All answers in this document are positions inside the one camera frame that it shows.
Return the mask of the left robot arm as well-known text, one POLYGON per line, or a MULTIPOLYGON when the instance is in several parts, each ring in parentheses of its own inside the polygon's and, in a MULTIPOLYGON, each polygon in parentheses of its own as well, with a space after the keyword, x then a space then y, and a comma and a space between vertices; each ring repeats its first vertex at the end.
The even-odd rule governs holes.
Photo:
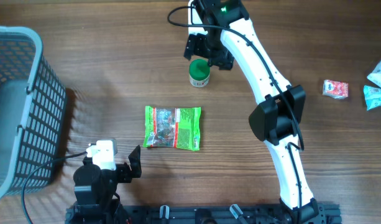
POLYGON ((90 159, 83 159, 73 175, 76 202, 66 210, 65 223, 132 223, 116 190, 118 184, 141 176, 140 146, 128 159, 129 164, 118 164, 115 170, 102 169, 90 159))

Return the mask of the green lid jar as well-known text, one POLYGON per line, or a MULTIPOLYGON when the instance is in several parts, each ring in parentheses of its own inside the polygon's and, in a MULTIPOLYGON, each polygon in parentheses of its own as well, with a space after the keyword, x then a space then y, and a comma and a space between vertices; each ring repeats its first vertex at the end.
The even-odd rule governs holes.
POLYGON ((210 78, 210 67, 207 61, 196 59, 190 63, 189 67, 190 83, 197 88, 206 86, 210 78))

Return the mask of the green candy bag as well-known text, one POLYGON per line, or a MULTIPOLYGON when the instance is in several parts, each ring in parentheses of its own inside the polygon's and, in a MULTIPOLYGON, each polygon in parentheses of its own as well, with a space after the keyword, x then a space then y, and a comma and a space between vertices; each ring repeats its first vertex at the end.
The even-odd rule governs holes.
POLYGON ((200 150, 201 108, 145 107, 144 147, 200 150))

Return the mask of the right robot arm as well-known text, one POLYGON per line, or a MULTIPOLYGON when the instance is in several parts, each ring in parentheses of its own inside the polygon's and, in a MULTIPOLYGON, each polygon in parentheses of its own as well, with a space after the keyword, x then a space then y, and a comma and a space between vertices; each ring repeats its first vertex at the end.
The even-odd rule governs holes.
POLYGON ((280 204, 292 223, 318 217, 319 206, 300 159, 305 145, 300 122, 306 100, 302 86, 282 76, 262 47, 241 1, 189 1, 185 57, 208 59, 230 70, 237 62, 257 104, 249 116, 253 134, 272 156, 280 185, 280 204))

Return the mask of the small red tissue pack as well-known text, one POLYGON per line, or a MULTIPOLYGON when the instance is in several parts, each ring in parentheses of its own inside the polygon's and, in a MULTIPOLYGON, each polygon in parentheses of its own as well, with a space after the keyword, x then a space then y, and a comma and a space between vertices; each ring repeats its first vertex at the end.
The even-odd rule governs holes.
POLYGON ((349 84, 333 80, 325 80, 323 83, 323 95, 334 99, 345 99, 349 96, 349 84))

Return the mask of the teal patterned pouch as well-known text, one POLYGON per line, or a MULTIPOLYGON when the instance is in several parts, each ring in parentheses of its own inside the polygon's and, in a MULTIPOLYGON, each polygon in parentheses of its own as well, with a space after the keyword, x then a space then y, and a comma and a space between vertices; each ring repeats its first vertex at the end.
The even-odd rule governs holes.
POLYGON ((381 107, 381 88, 364 86, 363 89, 367 111, 381 107))

